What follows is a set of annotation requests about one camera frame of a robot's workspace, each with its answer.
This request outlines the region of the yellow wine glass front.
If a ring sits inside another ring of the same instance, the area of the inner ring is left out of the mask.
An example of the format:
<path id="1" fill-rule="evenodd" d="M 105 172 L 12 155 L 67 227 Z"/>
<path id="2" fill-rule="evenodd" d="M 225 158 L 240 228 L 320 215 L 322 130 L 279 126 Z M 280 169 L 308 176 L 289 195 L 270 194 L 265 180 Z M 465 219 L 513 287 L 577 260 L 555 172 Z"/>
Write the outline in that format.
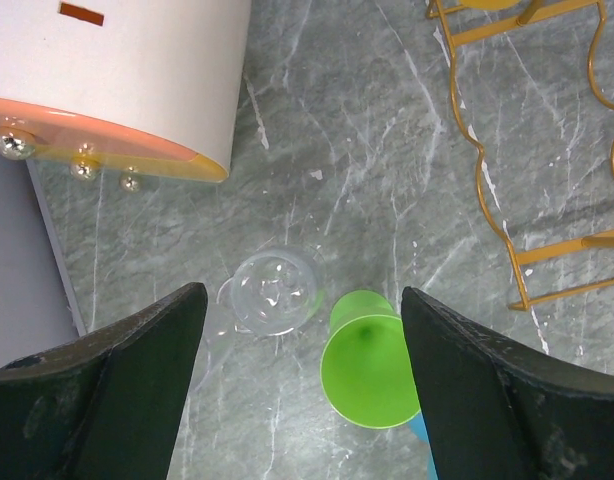
<path id="1" fill-rule="evenodd" d="M 485 11 L 498 11 L 517 5 L 520 0 L 460 0 L 460 4 L 467 8 Z"/>

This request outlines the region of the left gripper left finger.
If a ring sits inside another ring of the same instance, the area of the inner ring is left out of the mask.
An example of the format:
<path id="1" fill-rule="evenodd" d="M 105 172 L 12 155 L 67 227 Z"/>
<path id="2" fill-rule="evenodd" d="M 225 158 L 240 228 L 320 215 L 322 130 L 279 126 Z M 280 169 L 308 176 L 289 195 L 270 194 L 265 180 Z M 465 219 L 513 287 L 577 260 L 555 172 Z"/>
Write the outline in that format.
<path id="1" fill-rule="evenodd" d="M 0 479 L 164 479 L 207 312 L 191 282 L 0 368 Z"/>

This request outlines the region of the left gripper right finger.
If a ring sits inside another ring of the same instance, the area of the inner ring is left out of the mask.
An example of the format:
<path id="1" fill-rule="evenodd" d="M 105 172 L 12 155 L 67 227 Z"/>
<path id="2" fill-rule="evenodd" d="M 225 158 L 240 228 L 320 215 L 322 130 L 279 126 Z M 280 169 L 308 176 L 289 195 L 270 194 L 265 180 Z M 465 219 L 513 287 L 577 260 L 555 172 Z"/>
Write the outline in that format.
<path id="1" fill-rule="evenodd" d="M 441 479 L 614 479 L 614 376 L 558 360 L 402 294 L 414 381 Z"/>

